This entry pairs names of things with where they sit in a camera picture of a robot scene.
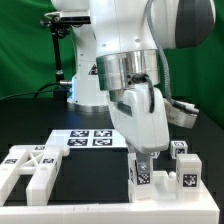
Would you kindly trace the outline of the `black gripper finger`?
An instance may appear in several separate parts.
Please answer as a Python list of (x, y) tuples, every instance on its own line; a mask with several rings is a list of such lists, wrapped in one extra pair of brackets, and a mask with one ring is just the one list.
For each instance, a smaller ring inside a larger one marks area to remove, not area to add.
[(148, 174), (152, 172), (152, 157), (149, 153), (143, 154), (140, 152), (136, 153), (136, 168), (138, 174)]

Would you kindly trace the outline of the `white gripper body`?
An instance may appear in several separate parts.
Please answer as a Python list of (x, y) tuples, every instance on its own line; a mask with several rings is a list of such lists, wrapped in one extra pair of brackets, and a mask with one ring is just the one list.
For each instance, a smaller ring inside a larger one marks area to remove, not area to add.
[(125, 90), (122, 103), (108, 102), (114, 128), (138, 151), (164, 151), (169, 146), (169, 131), (163, 96), (154, 88), (155, 107), (149, 112), (150, 92), (146, 84)]

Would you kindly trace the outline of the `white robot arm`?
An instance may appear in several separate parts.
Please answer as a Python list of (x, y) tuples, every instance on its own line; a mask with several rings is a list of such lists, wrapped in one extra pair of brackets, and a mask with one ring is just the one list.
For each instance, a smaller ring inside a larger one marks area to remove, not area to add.
[(115, 129), (136, 152), (137, 170), (169, 145), (168, 124), (191, 126), (198, 110), (176, 101), (166, 49), (195, 47), (212, 32), (214, 0), (51, 0), (62, 18), (91, 26), (100, 89)]

